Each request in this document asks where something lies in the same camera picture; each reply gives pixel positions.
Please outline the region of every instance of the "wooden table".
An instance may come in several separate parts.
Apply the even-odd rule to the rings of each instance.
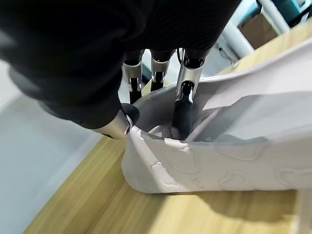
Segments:
[[[243,58],[250,68],[312,37],[312,21]],[[147,195],[120,169],[125,140],[103,137],[26,229],[26,234],[288,234],[308,233],[308,193],[206,192]]]

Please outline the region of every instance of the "robotic hand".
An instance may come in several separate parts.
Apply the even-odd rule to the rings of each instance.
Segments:
[[[202,66],[240,0],[114,0],[79,3],[4,0],[0,58],[13,82],[49,113],[123,138],[138,110],[121,104],[124,74],[131,103],[141,97],[144,49],[152,52],[152,90],[163,86],[170,58],[184,48],[173,135],[190,130],[188,110]]]

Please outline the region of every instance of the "black glove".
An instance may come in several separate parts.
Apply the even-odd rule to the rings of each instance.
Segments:
[[[110,123],[125,51],[212,47],[240,0],[0,2],[0,58],[49,113],[88,129]],[[123,109],[132,121],[138,113]]]

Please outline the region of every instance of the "white metal pole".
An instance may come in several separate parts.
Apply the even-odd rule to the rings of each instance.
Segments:
[[[222,36],[239,57],[242,58],[254,52],[253,47],[231,21],[223,29]]]
[[[290,27],[271,0],[258,1],[262,4],[263,11],[265,12],[265,14],[263,14],[264,17],[269,17],[267,20],[272,22],[272,26],[277,34],[281,35],[290,31]]]

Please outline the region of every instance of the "white paper bag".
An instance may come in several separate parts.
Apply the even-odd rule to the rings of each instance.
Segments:
[[[312,188],[312,40],[251,70],[202,78],[191,141],[165,138],[175,88],[165,87],[136,103],[141,116],[122,161],[134,189]],[[161,126],[158,136],[148,133],[155,126]]]

